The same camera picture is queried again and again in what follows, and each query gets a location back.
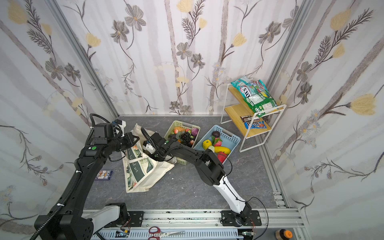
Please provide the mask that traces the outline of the light green plastic basket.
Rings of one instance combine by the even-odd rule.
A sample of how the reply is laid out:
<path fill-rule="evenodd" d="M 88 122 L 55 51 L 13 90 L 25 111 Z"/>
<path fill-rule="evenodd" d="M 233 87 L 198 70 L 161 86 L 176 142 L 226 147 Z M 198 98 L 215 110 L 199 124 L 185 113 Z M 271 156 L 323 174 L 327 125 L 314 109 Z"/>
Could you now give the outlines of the light green plastic basket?
<path fill-rule="evenodd" d="M 185 123 L 185 122 L 182 122 L 182 121 L 173 121 L 173 123 L 169 127 L 167 133 L 165 134 L 164 138 L 166 140 L 168 140 L 169 138 L 176 138 L 177 142 L 181 143 L 180 135 L 182 133 L 184 133 L 184 132 L 189 132 L 191 134 L 191 129 L 192 128 L 198 128 L 199 129 L 199 133 L 200 133 L 201 128 L 199 126 L 192 125 L 192 124 L 189 124 L 189 123 Z M 193 148 L 195 146 L 195 144 L 197 143 L 198 135 L 195 137 L 194 144 L 190 148 Z"/>

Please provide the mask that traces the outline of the cream canvas grocery bag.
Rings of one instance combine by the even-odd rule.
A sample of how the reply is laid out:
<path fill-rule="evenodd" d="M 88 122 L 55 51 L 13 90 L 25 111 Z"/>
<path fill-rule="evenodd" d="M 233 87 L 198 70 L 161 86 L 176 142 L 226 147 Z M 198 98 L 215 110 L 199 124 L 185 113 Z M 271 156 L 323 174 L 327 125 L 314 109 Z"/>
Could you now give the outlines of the cream canvas grocery bag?
<path fill-rule="evenodd" d="M 136 124 L 131 133 L 138 136 L 139 141 L 133 147 L 125 150 L 126 156 L 123 158 L 123 164 L 126 192 L 147 192 L 175 165 L 169 162 L 157 162 L 144 152 L 145 137 L 141 132 L 140 125 Z"/>

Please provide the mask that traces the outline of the light blue plastic basket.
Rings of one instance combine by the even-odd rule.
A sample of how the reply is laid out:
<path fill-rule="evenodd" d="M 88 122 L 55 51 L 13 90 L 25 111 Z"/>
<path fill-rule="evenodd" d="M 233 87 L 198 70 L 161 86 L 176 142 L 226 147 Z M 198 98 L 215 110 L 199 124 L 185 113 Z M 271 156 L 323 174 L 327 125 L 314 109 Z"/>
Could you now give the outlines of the light blue plastic basket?
<path fill-rule="evenodd" d="M 237 145 L 240 142 L 240 138 L 233 133 L 223 129 L 222 127 L 218 125 L 214 125 L 207 133 L 195 144 L 194 149 L 195 150 L 204 150 L 202 147 L 202 143 L 205 140 L 210 140 L 212 143 L 216 139 L 214 136 L 212 136 L 212 132 L 219 131 L 221 136 L 219 137 L 222 140 L 222 145 L 220 147 L 225 147 L 229 149 L 230 151 L 224 151 L 222 153 L 225 153 L 227 157 L 229 157 L 232 153 L 232 151 L 237 147 Z"/>

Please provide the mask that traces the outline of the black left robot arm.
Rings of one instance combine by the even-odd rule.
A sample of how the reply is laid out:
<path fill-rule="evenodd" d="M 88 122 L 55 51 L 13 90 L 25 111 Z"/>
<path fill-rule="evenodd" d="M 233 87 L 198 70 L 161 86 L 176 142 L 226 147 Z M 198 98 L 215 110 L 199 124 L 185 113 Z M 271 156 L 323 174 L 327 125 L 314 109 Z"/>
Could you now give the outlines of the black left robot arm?
<path fill-rule="evenodd" d="M 39 215 L 34 223 L 32 239 L 89 240 L 97 230 L 96 221 L 82 217 L 84 205 L 94 179 L 110 155 L 133 147 L 139 137 L 126 133 L 123 137 L 89 138 L 75 160 L 75 172 L 62 196 L 48 214 Z"/>

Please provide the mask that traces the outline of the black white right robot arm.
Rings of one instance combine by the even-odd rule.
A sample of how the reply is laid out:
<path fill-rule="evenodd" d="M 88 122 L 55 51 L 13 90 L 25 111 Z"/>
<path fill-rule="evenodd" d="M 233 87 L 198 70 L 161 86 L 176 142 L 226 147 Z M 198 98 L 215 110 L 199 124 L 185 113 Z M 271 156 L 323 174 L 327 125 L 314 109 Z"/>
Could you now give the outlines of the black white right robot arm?
<path fill-rule="evenodd" d="M 141 132 L 147 141 L 155 148 L 150 157 L 158 162 L 166 160 L 167 156 L 177 157 L 193 164 L 201 180 L 213 186 L 227 201 L 233 215 L 232 226 L 246 225 L 250 220 L 252 207 L 244 200 L 231 185 L 223 164 L 211 150 L 195 150 L 178 142 L 177 139 L 164 139 L 158 133 L 149 135 L 145 128 Z"/>

